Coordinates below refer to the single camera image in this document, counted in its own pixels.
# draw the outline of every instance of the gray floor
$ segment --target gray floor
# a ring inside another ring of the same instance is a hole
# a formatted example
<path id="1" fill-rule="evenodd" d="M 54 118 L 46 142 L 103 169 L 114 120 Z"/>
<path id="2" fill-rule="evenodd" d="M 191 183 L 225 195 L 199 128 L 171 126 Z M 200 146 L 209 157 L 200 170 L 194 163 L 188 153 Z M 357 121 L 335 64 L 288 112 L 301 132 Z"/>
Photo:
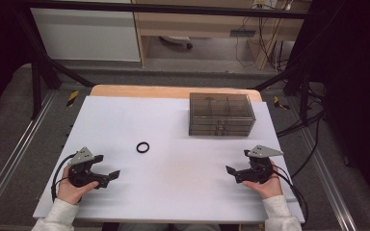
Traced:
<path id="1" fill-rule="evenodd" d="M 187 50 L 183 45 L 170 44 L 159 38 L 153 38 L 145 67 L 139 64 L 98 65 L 88 62 L 74 62 L 68 65 L 96 83 L 121 85 L 245 89 L 254 87 L 276 74 L 269 67 L 260 71 L 255 69 L 246 42 L 242 39 L 236 41 L 232 38 L 193 38 L 192 43 L 194 48 Z M 236 43 L 238 43 L 238 59 L 244 65 L 252 65 L 243 67 L 236 60 Z M 84 96 L 90 93 L 90 89 L 77 88 L 75 81 L 65 76 L 62 76 L 62 80 L 64 87 L 55 92 L 53 104 L 23 154 L 8 186 L 0 196 L 0 227 L 28 228 L 36 222 L 32 214 L 38 203 L 39 194 L 43 191 L 57 162 L 62 145 L 66 143 L 66 134 L 72 129 L 70 125 L 78 115 Z M 279 97 L 282 104 L 298 101 L 298 97 L 283 96 L 281 91 L 283 85 L 283 83 L 277 83 L 262 92 L 263 100 L 268 103 L 276 131 L 286 128 L 297 120 L 292 110 L 274 106 L 274 96 Z M 71 108 L 66 107 L 69 95 L 75 88 L 80 90 L 79 95 Z M 309 112 L 311 115 L 321 110 L 317 104 L 312 104 L 312 108 Z M 30 69 L 21 68 L 14 75 L 0 100 L 0 171 L 27 128 L 31 114 Z M 315 134 L 314 125 L 309 129 L 312 134 Z M 370 230 L 368 186 L 356 168 L 344 166 L 340 146 L 336 142 L 328 120 L 321 121 L 319 133 L 318 149 L 357 225 L 357 230 Z M 290 172 L 295 171 L 308 155 L 304 134 L 297 132 L 279 139 L 279 142 L 286 154 L 285 160 Z M 320 177 L 315 165 L 310 162 L 294 179 L 295 185 L 302 191 L 309 206 L 309 220 L 304 230 L 341 230 Z M 78 227 L 97 227 L 97 229 L 101 226 L 99 223 L 78 220 L 75 224 Z M 256 225 L 244 227 L 244 230 L 253 229 L 256 229 Z"/>

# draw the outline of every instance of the white sleeve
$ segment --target white sleeve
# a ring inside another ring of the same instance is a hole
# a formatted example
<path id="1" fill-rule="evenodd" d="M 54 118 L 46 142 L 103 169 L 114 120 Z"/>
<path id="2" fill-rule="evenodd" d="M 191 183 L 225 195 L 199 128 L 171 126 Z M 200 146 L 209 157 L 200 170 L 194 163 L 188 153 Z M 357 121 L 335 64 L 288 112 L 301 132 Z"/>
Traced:
<path id="1" fill-rule="evenodd" d="M 53 207 L 46 218 L 40 218 L 33 227 L 33 231 L 70 231 L 76 217 L 78 205 L 72 205 L 60 199 L 55 199 Z"/>
<path id="2" fill-rule="evenodd" d="M 292 216 L 284 195 L 277 195 L 263 200 L 267 216 L 266 231 L 300 231 L 299 220 Z"/>

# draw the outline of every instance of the human hand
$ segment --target human hand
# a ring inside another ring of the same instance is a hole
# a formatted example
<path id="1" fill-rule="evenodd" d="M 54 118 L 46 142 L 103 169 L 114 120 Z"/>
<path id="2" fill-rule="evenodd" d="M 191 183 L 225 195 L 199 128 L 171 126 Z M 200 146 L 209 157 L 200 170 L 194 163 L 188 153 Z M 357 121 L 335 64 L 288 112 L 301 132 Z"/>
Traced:
<path id="1" fill-rule="evenodd" d="M 278 168 L 275 167 L 275 163 L 273 161 L 271 162 L 273 165 L 273 169 L 277 171 Z M 275 173 L 273 173 L 270 176 L 269 180 L 263 184 L 252 181 L 244 181 L 243 185 L 250 188 L 251 190 L 260 193 L 263 199 L 267 199 L 276 195 L 283 195 L 283 191 L 281 190 L 280 179 Z"/>
<path id="2" fill-rule="evenodd" d="M 69 204 L 77 204 L 80 200 L 80 198 L 87 192 L 94 189 L 98 182 L 93 181 L 83 187 L 77 188 L 70 184 L 68 181 L 68 170 L 70 169 L 70 166 L 65 167 L 63 170 L 63 176 L 62 180 L 59 184 L 59 192 L 58 192 L 58 198 L 69 203 Z"/>

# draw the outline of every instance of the white tabletop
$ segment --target white tabletop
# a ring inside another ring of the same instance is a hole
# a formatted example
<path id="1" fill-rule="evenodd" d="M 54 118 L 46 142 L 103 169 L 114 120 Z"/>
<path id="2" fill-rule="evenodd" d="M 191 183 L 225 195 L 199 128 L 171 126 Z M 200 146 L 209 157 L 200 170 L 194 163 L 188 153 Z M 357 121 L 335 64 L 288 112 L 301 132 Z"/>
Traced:
<path id="1" fill-rule="evenodd" d="M 76 218 L 170 223 L 265 220 L 260 195 L 236 184 L 225 169 L 249 168 L 243 150 L 258 144 L 280 150 L 266 103 L 252 107 L 256 122 L 248 137 L 190 137 L 189 99 L 88 96 L 58 164 L 87 146 L 93 155 L 104 155 L 103 162 L 92 166 L 93 172 L 120 170 L 120 175 L 107 189 L 87 193 Z M 136 151 L 141 141 L 150 146 L 144 154 Z M 287 171 L 283 157 L 272 160 Z M 45 217 L 52 206 L 51 181 L 34 218 Z M 287 184 L 282 182 L 282 188 L 292 214 L 304 221 Z"/>

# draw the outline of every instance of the black rubber ring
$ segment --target black rubber ring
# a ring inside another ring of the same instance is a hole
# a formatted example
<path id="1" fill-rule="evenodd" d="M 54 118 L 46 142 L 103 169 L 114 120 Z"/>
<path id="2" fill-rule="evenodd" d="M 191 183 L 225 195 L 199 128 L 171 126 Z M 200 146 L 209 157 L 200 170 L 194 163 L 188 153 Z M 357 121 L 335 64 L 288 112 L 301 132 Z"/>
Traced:
<path id="1" fill-rule="evenodd" d="M 139 149 L 139 147 L 141 145 L 145 144 L 146 145 L 146 150 L 142 151 Z M 147 142 L 140 142 L 138 145 L 137 145 L 137 151 L 140 152 L 140 153 L 146 153 L 147 151 L 149 150 L 149 144 Z"/>

